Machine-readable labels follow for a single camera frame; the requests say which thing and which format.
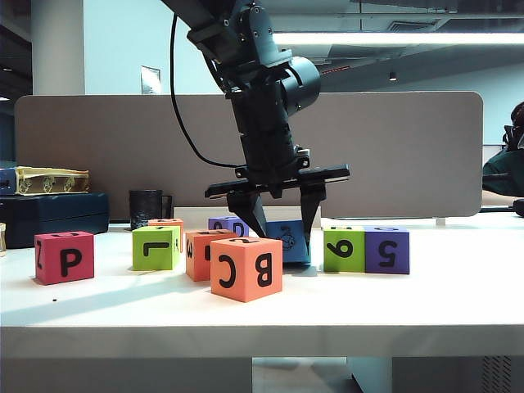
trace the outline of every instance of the black case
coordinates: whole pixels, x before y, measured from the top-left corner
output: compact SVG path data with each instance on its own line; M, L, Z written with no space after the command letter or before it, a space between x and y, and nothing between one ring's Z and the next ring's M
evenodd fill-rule
M40 233L107 232L109 204L104 193L0 196L0 222L7 248L33 247Z

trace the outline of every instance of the green block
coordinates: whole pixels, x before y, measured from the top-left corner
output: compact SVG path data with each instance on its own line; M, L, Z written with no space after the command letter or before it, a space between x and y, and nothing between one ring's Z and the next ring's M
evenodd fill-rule
M366 271L365 231L361 226L324 229L324 272Z
M180 227L133 231L133 270L172 270L180 260Z

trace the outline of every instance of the white pillar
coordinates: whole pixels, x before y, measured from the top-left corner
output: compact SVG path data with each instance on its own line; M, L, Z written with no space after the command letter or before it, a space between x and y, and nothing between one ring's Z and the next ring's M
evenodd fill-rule
M85 94L84 0L32 0L33 94Z

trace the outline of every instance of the gray partition panel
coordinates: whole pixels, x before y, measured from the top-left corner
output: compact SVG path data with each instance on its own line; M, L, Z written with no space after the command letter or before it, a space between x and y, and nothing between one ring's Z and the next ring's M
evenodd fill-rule
M204 156L243 163L230 103L220 95L178 97ZM475 93L325 93L290 118L295 143L314 166L350 164L350 180L327 187L324 217L449 217L481 206L482 101ZM128 190L159 188L177 206L209 201L210 183L232 169L200 162L169 96L28 96L16 105L19 165L88 169L110 196L111 218L128 214ZM284 192L268 205L299 204Z

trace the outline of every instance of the desk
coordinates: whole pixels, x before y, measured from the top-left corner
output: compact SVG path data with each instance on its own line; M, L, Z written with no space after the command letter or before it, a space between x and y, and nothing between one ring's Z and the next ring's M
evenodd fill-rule
M131 233L118 227L96 235L90 280L40 286L34 249L9 250L2 358L524 355L524 219L378 222L409 229L409 276L322 273L316 229L312 267L286 271L282 293L246 304L210 294L184 263L131 271Z

